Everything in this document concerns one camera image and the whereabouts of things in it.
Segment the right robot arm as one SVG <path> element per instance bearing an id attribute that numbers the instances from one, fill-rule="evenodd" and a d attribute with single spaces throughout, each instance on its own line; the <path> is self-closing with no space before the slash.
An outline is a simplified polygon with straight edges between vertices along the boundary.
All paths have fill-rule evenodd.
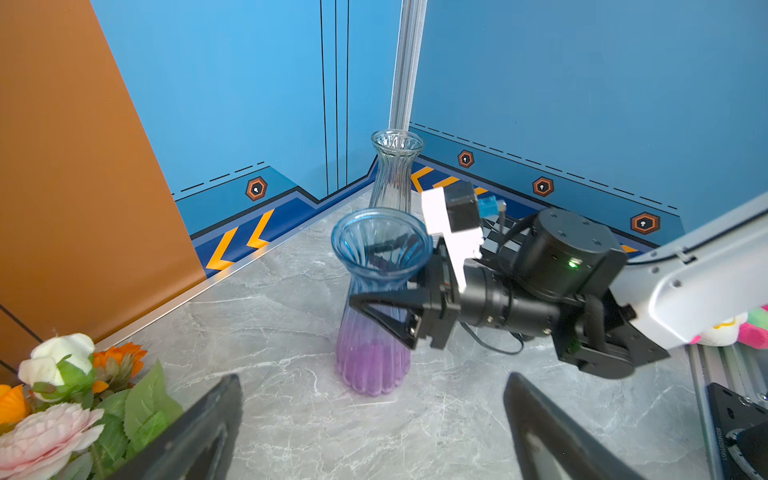
<path id="1" fill-rule="evenodd" d="M 549 337 L 562 362 L 621 379 L 680 346 L 767 341 L 749 322 L 767 303 L 765 196 L 636 259 L 608 227 L 558 208 L 482 252 L 481 220 L 500 207 L 465 182 L 423 192 L 421 208 L 438 242 L 415 288 L 349 301 L 408 348 L 442 349 L 463 323 Z"/>

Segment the right aluminium corner post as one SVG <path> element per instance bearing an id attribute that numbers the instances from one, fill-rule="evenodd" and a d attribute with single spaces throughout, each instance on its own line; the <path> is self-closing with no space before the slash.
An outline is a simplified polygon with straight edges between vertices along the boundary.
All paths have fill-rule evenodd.
<path id="1" fill-rule="evenodd" d="M 403 0 L 388 127 L 408 130 L 427 14 L 427 0 Z"/>

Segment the clear grey glass vase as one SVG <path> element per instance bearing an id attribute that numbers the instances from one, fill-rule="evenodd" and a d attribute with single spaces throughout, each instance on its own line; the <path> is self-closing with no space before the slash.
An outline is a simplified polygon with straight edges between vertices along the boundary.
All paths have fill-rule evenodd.
<path id="1" fill-rule="evenodd" d="M 370 208 L 411 212 L 411 174 L 424 140 L 408 130 L 379 130 L 371 135 L 377 153 L 377 173 Z"/>

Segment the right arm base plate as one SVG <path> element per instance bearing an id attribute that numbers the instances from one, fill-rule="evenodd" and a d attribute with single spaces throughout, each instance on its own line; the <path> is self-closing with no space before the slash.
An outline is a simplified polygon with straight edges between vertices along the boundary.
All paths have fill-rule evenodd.
<path id="1" fill-rule="evenodd" d="M 706 387 L 724 479 L 767 479 L 767 410 L 718 384 Z"/>

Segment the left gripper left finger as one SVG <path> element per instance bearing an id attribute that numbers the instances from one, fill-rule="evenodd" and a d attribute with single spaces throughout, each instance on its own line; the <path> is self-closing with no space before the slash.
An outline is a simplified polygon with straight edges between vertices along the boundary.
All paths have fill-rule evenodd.
<path id="1" fill-rule="evenodd" d="M 236 374 L 226 375 L 111 477 L 224 480 L 232 464 L 242 414 L 240 379 Z"/>

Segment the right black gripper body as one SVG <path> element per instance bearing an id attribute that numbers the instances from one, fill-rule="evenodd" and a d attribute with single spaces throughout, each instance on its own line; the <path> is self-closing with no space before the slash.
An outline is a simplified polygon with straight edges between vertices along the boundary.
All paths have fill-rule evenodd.
<path id="1" fill-rule="evenodd" d="M 460 294 L 444 238 L 440 238 L 424 268 L 412 279 L 416 306 L 410 309 L 408 327 L 415 350 L 419 341 L 443 350 L 460 314 Z"/>

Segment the blue purple glass vase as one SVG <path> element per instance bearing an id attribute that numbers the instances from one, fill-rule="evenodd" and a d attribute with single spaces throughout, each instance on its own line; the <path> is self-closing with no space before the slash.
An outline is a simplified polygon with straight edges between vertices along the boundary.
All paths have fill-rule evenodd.
<path id="1" fill-rule="evenodd" d="M 432 238 L 416 217 L 367 208 L 343 217 L 331 235 L 351 275 L 336 342 L 336 371 L 354 391 L 376 397 L 403 383 L 411 350 L 393 334 L 407 331 L 408 310 L 391 296 L 425 267 Z"/>

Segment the mixed flower bunch on table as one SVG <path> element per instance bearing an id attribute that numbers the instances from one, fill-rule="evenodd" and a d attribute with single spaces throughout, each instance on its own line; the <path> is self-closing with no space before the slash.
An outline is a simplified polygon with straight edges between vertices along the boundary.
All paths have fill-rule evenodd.
<path id="1" fill-rule="evenodd" d="M 146 354 L 82 333 L 35 347 L 1 387 L 2 478 L 108 479 L 145 450 L 183 413 Z"/>

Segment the pink green plush toy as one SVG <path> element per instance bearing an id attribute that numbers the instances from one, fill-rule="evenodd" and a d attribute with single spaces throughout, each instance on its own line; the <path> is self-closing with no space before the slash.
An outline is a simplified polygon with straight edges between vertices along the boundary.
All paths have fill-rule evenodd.
<path id="1" fill-rule="evenodd" d="M 711 347 L 728 347 L 736 343 L 757 350 L 767 348 L 766 305 L 732 317 L 692 340 L 692 344 Z"/>

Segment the black white checkerboard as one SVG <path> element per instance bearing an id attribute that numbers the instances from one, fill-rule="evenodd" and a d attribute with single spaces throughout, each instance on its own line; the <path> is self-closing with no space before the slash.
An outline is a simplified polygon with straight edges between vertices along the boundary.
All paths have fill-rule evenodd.
<path id="1" fill-rule="evenodd" d="M 517 219 L 508 216 L 504 217 L 503 222 L 500 221 L 499 215 L 482 218 L 481 228 L 483 236 L 485 238 L 488 238 L 491 235 L 503 236 L 517 223 Z"/>

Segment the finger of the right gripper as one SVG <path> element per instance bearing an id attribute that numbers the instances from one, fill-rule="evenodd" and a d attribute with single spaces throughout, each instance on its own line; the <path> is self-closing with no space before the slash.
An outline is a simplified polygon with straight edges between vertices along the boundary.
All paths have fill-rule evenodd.
<path id="1" fill-rule="evenodd" d="M 422 289 L 359 293 L 349 298 L 349 306 L 406 348 L 416 348 L 423 313 Z"/>
<path id="2" fill-rule="evenodd" d="M 432 256 L 433 241 L 400 236 L 365 248 L 366 262 L 378 270 L 418 270 Z"/>

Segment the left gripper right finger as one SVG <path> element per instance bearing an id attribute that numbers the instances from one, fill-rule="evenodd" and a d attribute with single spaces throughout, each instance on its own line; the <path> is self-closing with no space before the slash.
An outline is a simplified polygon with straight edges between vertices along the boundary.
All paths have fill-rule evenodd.
<path id="1" fill-rule="evenodd" d="M 503 402 L 524 479 L 639 479 L 520 373 L 507 380 Z"/>

